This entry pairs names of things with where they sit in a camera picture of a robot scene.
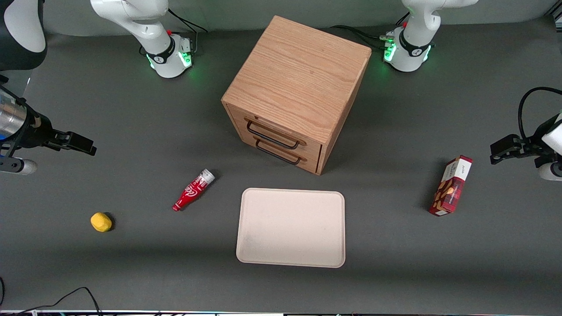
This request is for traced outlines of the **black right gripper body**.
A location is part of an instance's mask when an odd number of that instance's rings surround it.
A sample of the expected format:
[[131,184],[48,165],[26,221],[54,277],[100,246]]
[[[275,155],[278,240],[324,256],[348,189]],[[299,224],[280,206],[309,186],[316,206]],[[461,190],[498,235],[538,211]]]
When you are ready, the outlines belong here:
[[20,103],[17,106],[26,111],[26,118],[22,128],[13,136],[16,150],[35,147],[57,150],[58,148],[51,144],[57,132],[52,128],[50,120],[35,110],[29,110],[28,106]]

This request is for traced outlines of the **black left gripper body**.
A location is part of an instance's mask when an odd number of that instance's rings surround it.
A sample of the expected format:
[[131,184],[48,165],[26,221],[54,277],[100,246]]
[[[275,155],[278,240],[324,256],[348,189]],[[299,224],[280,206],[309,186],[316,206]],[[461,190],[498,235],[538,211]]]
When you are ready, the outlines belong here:
[[522,138],[521,145],[522,158],[536,157],[534,159],[536,168],[556,162],[556,152],[539,136]]

